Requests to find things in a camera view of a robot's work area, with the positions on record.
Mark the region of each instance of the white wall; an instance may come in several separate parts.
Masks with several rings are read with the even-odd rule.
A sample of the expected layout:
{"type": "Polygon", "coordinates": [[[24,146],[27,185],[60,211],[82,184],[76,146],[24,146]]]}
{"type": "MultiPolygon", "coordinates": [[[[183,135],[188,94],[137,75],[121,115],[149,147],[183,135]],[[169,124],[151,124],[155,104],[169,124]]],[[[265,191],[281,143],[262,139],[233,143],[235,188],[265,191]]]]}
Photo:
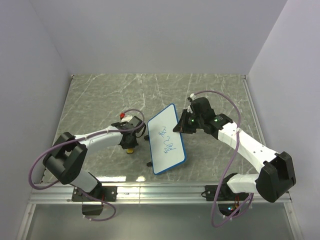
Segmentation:
{"type": "Polygon", "coordinates": [[[73,74],[247,74],[287,0],[30,1],[73,74]]]}
{"type": "Polygon", "coordinates": [[[320,238],[320,1],[288,0],[248,75],[267,144],[293,157],[306,240],[320,238]]]}
{"type": "MultiPolygon", "coordinates": [[[[31,188],[28,171],[53,142],[66,67],[31,4],[0,1],[0,238],[16,237],[31,188]]],[[[35,179],[42,173],[36,172],[35,179]]]]}

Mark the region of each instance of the whiteboard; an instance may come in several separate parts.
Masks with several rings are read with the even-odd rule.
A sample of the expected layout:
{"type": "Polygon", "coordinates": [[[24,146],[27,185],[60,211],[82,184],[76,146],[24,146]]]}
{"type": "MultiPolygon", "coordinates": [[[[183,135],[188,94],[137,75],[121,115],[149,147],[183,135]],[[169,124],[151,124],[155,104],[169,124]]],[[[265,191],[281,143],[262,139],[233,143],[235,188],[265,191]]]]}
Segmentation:
{"type": "Polygon", "coordinates": [[[177,124],[178,115],[173,103],[147,123],[152,168],[155,175],[186,161],[187,155],[182,135],[173,132],[177,124]]]}

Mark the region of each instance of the gray marble surface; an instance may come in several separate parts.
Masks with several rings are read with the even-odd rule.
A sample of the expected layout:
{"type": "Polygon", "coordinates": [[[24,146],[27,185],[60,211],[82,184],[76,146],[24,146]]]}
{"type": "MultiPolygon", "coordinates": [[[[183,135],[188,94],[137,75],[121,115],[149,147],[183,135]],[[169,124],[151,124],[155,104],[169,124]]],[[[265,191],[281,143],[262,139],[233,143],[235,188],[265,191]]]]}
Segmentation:
{"type": "MultiPolygon", "coordinates": [[[[89,74],[74,76],[65,101],[56,137],[63,132],[86,134],[119,121],[119,113],[140,109],[146,121],[167,105],[174,103],[179,117],[188,106],[187,97],[201,90],[216,90],[229,96],[239,107],[241,128],[259,140],[259,134],[240,75],[222,74],[89,74]]],[[[237,120],[237,113],[224,98],[202,94],[215,113],[237,120]]],[[[199,131],[184,134],[187,160],[169,171],[154,175],[146,163],[151,160],[149,142],[138,139],[134,154],[120,146],[103,149],[86,157],[83,168],[102,181],[209,182],[218,181],[233,150],[212,136],[199,131]]],[[[255,173],[255,169],[238,155],[229,173],[255,173]]],[[[43,181],[54,176],[45,171],[43,181]]]]}

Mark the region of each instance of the yellow object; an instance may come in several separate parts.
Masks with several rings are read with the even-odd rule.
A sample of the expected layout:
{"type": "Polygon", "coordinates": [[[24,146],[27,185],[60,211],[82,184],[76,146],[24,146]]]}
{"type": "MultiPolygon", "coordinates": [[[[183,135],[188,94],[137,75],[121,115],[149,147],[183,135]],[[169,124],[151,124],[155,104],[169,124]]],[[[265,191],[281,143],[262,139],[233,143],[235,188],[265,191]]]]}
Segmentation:
{"type": "Polygon", "coordinates": [[[127,153],[127,154],[133,154],[133,153],[134,153],[134,149],[133,149],[133,148],[128,148],[128,149],[126,150],[126,153],[127,153]]]}

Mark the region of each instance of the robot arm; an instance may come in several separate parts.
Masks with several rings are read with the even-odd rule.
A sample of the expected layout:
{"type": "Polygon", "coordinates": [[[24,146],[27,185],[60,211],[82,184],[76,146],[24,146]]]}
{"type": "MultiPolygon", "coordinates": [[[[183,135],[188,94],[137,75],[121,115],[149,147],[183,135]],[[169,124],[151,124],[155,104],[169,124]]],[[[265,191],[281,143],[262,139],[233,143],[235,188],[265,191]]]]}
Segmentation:
{"type": "Polygon", "coordinates": [[[254,138],[237,128],[232,119],[224,114],[215,114],[207,98],[188,98],[190,107],[182,111],[182,116],[173,129],[174,132],[193,134],[197,129],[212,135],[230,147],[236,147],[239,132],[238,152],[248,160],[258,174],[233,173],[225,178],[223,192],[259,193],[268,202],[274,203],[296,184],[295,170],[291,156],[277,153],[262,145],[254,138]]]}
{"type": "Polygon", "coordinates": [[[106,133],[98,134],[90,138],[87,138],[87,136],[94,135],[101,131],[84,135],[72,135],[69,132],[65,132],[56,140],[54,145],[77,139],[79,139],[79,141],[52,151],[43,159],[43,165],[62,184],[72,184],[75,187],[81,188],[90,196],[101,199],[101,183],[89,172],[82,169],[86,156],[96,153],[101,149],[116,145],[120,145],[123,149],[134,148],[138,145],[136,133],[139,133],[144,127],[142,122],[143,121],[136,116],[126,117],[123,118],[121,122],[113,123],[111,126],[103,129],[106,133]],[[137,130],[119,132],[137,128],[140,125],[142,126],[137,130]]]}

